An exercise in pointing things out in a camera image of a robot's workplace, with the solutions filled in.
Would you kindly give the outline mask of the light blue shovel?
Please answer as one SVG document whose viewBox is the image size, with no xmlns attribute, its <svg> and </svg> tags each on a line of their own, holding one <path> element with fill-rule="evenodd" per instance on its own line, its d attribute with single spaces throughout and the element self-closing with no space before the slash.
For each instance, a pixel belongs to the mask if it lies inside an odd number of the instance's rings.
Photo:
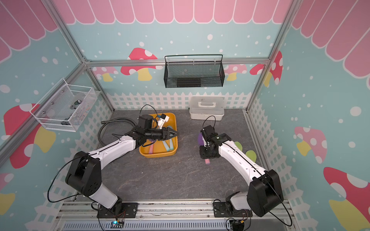
<svg viewBox="0 0 370 231">
<path fill-rule="evenodd" d="M 170 143 L 170 150 L 174 150 L 174 145 L 173 145 L 173 141 L 172 139 L 169 139 L 169 143 Z"/>
<path fill-rule="evenodd" d="M 166 143 L 166 141 L 162 141 L 162 143 L 163 143 L 166 151 L 169 152 L 170 151 L 170 147 L 168 146 L 168 144 Z"/>
</svg>

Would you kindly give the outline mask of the purple shovel pink handle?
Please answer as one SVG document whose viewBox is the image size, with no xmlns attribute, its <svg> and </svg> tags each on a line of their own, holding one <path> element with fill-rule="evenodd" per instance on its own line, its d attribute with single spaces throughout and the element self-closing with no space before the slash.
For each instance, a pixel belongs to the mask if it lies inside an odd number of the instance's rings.
<svg viewBox="0 0 370 231">
<path fill-rule="evenodd" d="M 152 144 L 149 146 L 149 151 L 148 151 L 149 154 L 153 154 L 153 151 L 154 151 L 154 143 L 155 143 L 155 141 L 153 141 Z"/>
<path fill-rule="evenodd" d="M 202 136 L 201 133 L 198 135 L 198 144 L 199 144 L 199 146 L 204 146 L 204 140 L 203 140 L 203 136 Z M 209 165 L 210 164 L 210 160 L 209 159 L 205 159 L 205 164 L 206 165 Z"/>
</svg>

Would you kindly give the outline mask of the green shovel wooden handle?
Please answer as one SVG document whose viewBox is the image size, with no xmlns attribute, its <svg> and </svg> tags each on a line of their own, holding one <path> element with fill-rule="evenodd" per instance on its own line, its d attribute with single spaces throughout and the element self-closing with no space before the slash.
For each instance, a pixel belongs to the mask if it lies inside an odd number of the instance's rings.
<svg viewBox="0 0 370 231">
<path fill-rule="evenodd" d="M 252 162 L 256 162 L 257 160 L 257 154 L 254 150 L 248 150 L 245 155 L 252 161 Z"/>
<path fill-rule="evenodd" d="M 242 145 L 241 145 L 241 143 L 240 143 L 240 142 L 236 141 L 236 142 L 235 142 L 235 145 L 236 145 L 236 146 L 238 147 L 238 149 L 240 149 L 241 151 L 243 150 Z"/>
</svg>

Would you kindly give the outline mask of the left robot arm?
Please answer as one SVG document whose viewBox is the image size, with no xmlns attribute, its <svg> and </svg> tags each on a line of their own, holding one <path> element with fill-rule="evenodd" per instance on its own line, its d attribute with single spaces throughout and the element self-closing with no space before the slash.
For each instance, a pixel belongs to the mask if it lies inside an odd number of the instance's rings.
<svg viewBox="0 0 370 231">
<path fill-rule="evenodd" d="M 166 141 L 177 137 L 176 130 L 161 124 L 162 118 L 156 121 L 160 127 L 153 128 L 154 120 L 151 115 L 140 116 L 136 126 L 111 144 L 89 153 L 81 151 L 75 154 L 66 184 L 106 208 L 110 214 L 119 216 L 124 211 L 122 199 L 102 183 L 101 171 L 126 153 L 145 146 L 147 140 Z"/>
</svg>

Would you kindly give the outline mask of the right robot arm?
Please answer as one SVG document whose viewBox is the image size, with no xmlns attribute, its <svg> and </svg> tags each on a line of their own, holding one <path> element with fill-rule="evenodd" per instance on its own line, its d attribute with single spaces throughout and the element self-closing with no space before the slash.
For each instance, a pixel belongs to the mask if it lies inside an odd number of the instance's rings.
<svg viewBox="0 0 370 231">
<path fill-rule="evenodd" d="M 284 200 L 279 175 L 253 162 L 225 133 L 216 133 L 209 125 L 201 131 L 203 146 L 199 147 L 203 159 L 222 157 L 243 177 L 248 185 L 246 193 L 236 192 L 225 199 L 229 212 L 251 210 L 259 217 L 269 213 Z"/>
</svg>

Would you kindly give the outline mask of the white plastic storage case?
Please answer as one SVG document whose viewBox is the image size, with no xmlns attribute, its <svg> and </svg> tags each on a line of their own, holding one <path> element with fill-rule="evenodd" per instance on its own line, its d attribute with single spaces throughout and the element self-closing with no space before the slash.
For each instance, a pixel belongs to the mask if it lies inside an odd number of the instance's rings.
<svg viewBox="0 0 370 231">
<path fill-rule="evenodd" d="M 190 118 L 205 120 L 213 115 L 216 121 L 225 115 L 225 100 L 222 96 L 192 96 L 189 102 Z"/>
</svg>

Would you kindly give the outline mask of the yellow plastic tray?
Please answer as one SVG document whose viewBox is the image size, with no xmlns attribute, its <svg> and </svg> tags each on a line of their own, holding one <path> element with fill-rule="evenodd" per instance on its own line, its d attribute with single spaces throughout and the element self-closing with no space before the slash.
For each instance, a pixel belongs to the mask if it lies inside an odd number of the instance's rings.
<svg viewBox="0 0 370 231">
<path fill-rule="evenodd" d="M 167 116 L 169 116 L 169 121 L 166 122 L 164 124 L 163 127 L 170 127 L 174 130 L 177 131 L 177 123 L 176 123 L 176 116 L 175 114 L 173 113 L 164 113 L 166 114 Z M 149 146 L 147 147 L 139 147 L 139 152 L 142 156 L 146 157 L 146 158 L 157 158 L 157 157 L 169 157 L 169 156 L 173 156 L 176 152 L 177 152 L 177 149 L 178 149 L 178 137 L 175 137 L 175 138 L 172 138 L 172 141 L 173 141 L 173 145 L 174 145 L 174 150 L 172 151 L 169 151 L 167 152 L 162 141 L 156 141 L 154 143 L 154 151 L 153 151 L 153 154 L 149 154 L 148 151 L 149 151 Z"/>
</svg>

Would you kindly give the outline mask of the green circuit board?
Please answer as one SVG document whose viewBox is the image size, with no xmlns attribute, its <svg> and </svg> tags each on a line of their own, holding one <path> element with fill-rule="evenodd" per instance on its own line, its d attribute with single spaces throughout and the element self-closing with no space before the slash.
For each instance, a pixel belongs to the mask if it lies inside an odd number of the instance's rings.
<svg viewBox="0 0 370 231">
<path fill-rule="evenodd" d="M 111 229 L 122 229 L 124 226 L 124 221 L 112 221 L 110 228 Z"/>
</svg>

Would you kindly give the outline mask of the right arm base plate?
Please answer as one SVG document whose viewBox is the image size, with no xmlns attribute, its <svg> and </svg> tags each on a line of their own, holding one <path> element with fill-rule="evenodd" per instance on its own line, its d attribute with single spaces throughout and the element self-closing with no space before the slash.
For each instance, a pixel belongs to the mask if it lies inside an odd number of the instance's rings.
<svg viewBox="0 0 370 231">
<path fill-rule="evenodd" d="M 213 212 L 215 218 L 251 218 L 253 217 L 252 211 L 249 209 L 236 210 L 228 202 L 220 200 L 213 201 Z"/>
</svg>

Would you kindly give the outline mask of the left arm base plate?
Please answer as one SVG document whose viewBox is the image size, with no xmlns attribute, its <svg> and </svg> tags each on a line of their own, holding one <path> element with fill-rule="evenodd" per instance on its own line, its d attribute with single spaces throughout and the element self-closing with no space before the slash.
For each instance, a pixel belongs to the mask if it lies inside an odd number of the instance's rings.
<svg viewBox="0 0 370 231">
<path fill-rule="evenodd" d="M 99 205 L 97 218 L 135 218 L 138 205 L 138 203 L 118 203 L 110 209 Z"/>
</svg>

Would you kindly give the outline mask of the aluminium front rail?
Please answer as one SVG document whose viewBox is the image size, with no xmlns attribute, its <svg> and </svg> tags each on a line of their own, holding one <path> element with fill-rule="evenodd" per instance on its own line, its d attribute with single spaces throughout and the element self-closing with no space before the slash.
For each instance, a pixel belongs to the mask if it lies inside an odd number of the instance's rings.
<svg viewBox="0 0 370 231">
<path fill-rule="evenodd" d="M 149 220 L 216 220 L 214 216 L 212 199 L 177 199 L 177 200 L 142 200 L 138 201 L 136 217 L 120 218 L 120 221 L 149 221 Z M 278 205 L 271 213 L 263 217 L 253 215 L 247 222 L 262 220 L 278 221 L 290 224 L 296 223 L 291 206 L 287 200 Z M 52 230 L 62 227 L 66 221 L 93 221 L 104 224 L 107 221 L 115 221 L 114 218 L 97 218 L 97 211 L 91 208 L 91 202 L 64 202 L 55 221 Z"/>
</svg>

